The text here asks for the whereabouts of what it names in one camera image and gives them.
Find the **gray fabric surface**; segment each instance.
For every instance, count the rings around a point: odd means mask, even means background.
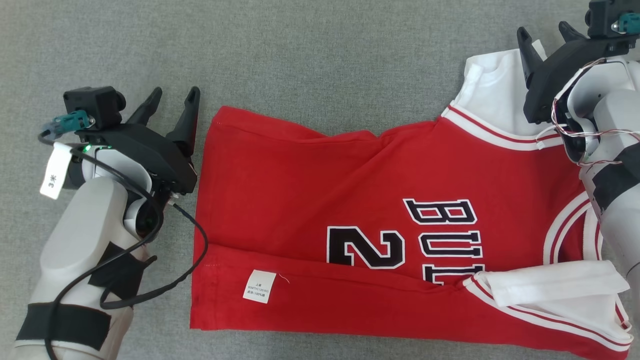
[[[585,30],[587,3],[0,0],[0,354],[22,323],[42,245],[72,196],[38,194],[51,149],[35,134],[64,112],[65,90],[113,85],[130,115],[161,86],[164,101],[150,126],[165,134],[189,88],[199,86],[199,167],[211,117],[223,104],[328,134],[432,119],[456,95],[469,56],[516,48],[518,26],[550,53],[561,41],[560,20]],[[196,194],[180,203],[194,212]],[[145,274],[144,290],[189,266],[192,230],[168,211],[151,248],[160,261]],[[189,283],[138,306],[120,359],[574,358],[444,341],[191,331],[189,306]],[[640,359],[634,350],[630,357]]]

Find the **care label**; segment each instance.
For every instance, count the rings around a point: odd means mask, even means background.
[[[246,282],[243,298],[266,304],[275,278],[276,274],[273,272],[254,270]]]
[[[65,184],[71,157],[71,146],[61,142],[53,143],[53,152],[47,163],[44,181],[40,187],[40,193],[42,195],[54,200],[58,198],[60,191],[62,191],[62,185]]]

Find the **red jersey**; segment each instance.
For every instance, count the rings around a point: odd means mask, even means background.
[[[191,326],[624,359],[621,278],[583,261],[599,260],[602,239],[561,144],[511,135],[460,97],[436,122],[380,136],[222,107],[198,193],[211,247],[193,275]]]

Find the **black wire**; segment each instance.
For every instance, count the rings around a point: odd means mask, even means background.
[[[133,306],[135,304],[139,304],[141,302],[145,302],[145,301],[151,300],[151,299],[153,299],[155,297],[158,297],[158,296],[166,293],[167,291],[173,289],[174,287],[176,287],[182,281],[185,281],[187,279],[187,276],[191,275],[191,273],[193,273],[193,271],[196,270],[198,265],[202,262],[202,260],[204,259],[204,256],[207,254],[207,251],[209,250],[209,239],[207,238],[207,233],[205,233],[204,229],[202,229],[202,226],[196,221],[196,219],[194,219],[188,212],[186,212],[184,209],[182,209],[180,206],[178,206],[178,204],[174,203],[173,207],[177,211],[180,211],[180,213],[182,213],[182,215],[184,217],[186,217],[191,223],[193,223],[193,225],[195,225],[198,228],[200,233],[202,233],[202,239],[204,241],[204,248],[202,249],[202,253],[200,253],[200,256],[198,257],[198,259],[193,263],[193,266],[191,266],[189,268],[189,270],[187,270],[184,274],[182,274],[180,277],[178,277],[176,280],[174,280],[170,284],[167,284],[167,285],[165,285],[165,286],[163,286],[161,288],[152,290],[152,291],[150,291],[148,293],[144,293],[142,295],[137,295],[137,296],[135,296],[135,297],[133,297],[131,299],[104,302],[104,300],[107,298],[107,296],[110,293],[109,289],[104,289],[104,293],[102,293],[102,296],[100,298],[100,307],[101,308],[103,308],[105,310],[120,309],[122,307]]]
[[[38,135],[38,141],[43,143],[43,144],[45,144],[45,145],[53,146],[54,145],[54,141],[51,141],[51,140],[48,140],[48,139],[45,138],[45,136],[49,135],[50,133],[51,132],[49,130],[44,131],[43,133]],[[156,212],[156,215],[157,215],[158,219],[157,219],[156,226],[153,228],[153,230],[151,230],[151,232],[148,235],[146,235],[140,242],[138,242],[137,244],[133,245],[132,247],[129,247],[126,250],[121,251],[120,253],[112,256],[111,258],[99,263],[98,265],[96,265],[92,269],[87,270],[85,273],[83,273],[79,277],[75,278],[65,288],[63,288],[62,291],[60,291],[58,296],[55,298],[55,300],[53,300],[53,302],[51,303],[51,310],[50,310],[50,312],[49,312],[49,314],[47,316],[47,322],[45,324],[46,327],[47,327],[47,331],[45,332],[45,338],[44,338],[44,344],[45,344],[45,348],[47,350],[47,355],[49,355],[49,358],[51,360],[58,360],[58,357],[56,356],[56,353],[53,350],[53,345],[51,343],[51,341],[52,341],[51,334],[52,334],[52,330],[53,330],[53,324],[55,323],[56,310],[58,309],[58,306],[60,305],[60,303],[62,301],[62,298],[75,285],[80,283],[82,280],[84,280],[85,278],[87,278],[88,276],[90,276],[91,274],[96,272],[97,270],[100,270],[101,268],[104,268],[106,265],[111,264],[112,262],[114,262],[115,260],[121,258],[122,256],[130,254],[132,251],[134,251],[134,250],[136,250],[136,249],[138,249],[138,248],[150,243],[151,241],[153,241],[153,239],[156,237],[156,235],[160,231],[160,228],[162,227],[162,224],[164,223],[163,209],[154,200],[153,196],[148,191],[146,191],[146,189],[142,188],[135,181],[133,181],[132,179],[130,179],[129,177],[127,177],[123,173],[121,173],[118,170],[114,169],[113,167],[101,162],[98,159],[95,159],[95,158],[93,158],[93,157],[91,157],[89,155],[86,155],[85,153],[83,153],[83,152],[81,152],[81,151],[79,151],[77,149],[71,148],[70,152],[71,152],[72,155],[77,156],[78,158],[82,159],[83,161],[85,161],[85,160],[89,161],[90,163],[93,163],[94,165],[96,165],[98,167],[101,167],[104,170],[107,170],[109,173],[111,173],[114,176],[116,176],[117,178],[119,178],[119,180],[121,181],[121,184],[125,188],[127,188],[128,190],[132,190],[132,191],[138,192],[140,195],[142,195],[147,201],[149,201],[149,203],[151,203],[151,206],[153,207],[154,211]],[[174,204],[173,207],[175,209],[177,209],[178,211],[180,211],[182,213],[182,215],[184,215],[187,219],[189,219],[189,221],[191,221],[198,228],[198,230],[202,233],[202,237],[203,237],[204,242],[205,242],[204,249],[203,249],[202,254],[200,255],[200,257],[198,258],[198,260],[193,264],[193,266],[184,275],[180,276],[176,281],[172,282],[169,285],[163,286],[162,288],[159,288],[157,290],[150,291],[150,292],[148,292],[146,294],[140,295],[140,297],[136,297],[137,299],[149,300],[149,299],[152,299],[152,298],[154,298],[156,296],[159,296],[159,295],[167,292],[168,290],[176,287],[176,285],[178,283],[184,281],[186,279],[186,277],[195,270],[195,268],[203,260],[204,256],[207,253],[207,250],[209,249],[209,241],[207,239],[207,235],[206,235],[204,229],[202,229],[202,226],[200,224],[198,224],[198,222],[191,215],[189,215],[186,211],[184,211],[177,204]]]

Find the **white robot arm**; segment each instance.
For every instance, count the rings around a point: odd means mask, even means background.
[[[191,89],[180,120],[167,136],[146,127],[161,95],[156,88],[121,124],[119,111],[125,102],[113,88],[73,90],[64,95],[70,113],[54,119],[40,135],[41,142],[55,148],[41,192],[55,198],[52,190],[59,192],[62,182],[77,191],[40,256],[41,278],[11,359],[115,359],[133,305],[175,287],[204,257],[203,252],[173,283],[138,295],[144,269],[156,260],[147,244],[162,226],[164,207],[175,193],[191,193],[197,180],[190,156],[200,91]],[[84,144],[53,142],[70,131]],[[66,179],[59,178],[59,171],[53,174],[59,152],[68,156],[60,162]],[[193,217],[173,206],[206,239]]]
[[[585,37],[566,22],[566,40],[542,61],[524,28],[518,43],[527,80],[525,116],[551,122],[580,179],[605,241],[620,261],[640,320],[640,64],[623,55],[640,34],[640,1],[593,0]]]

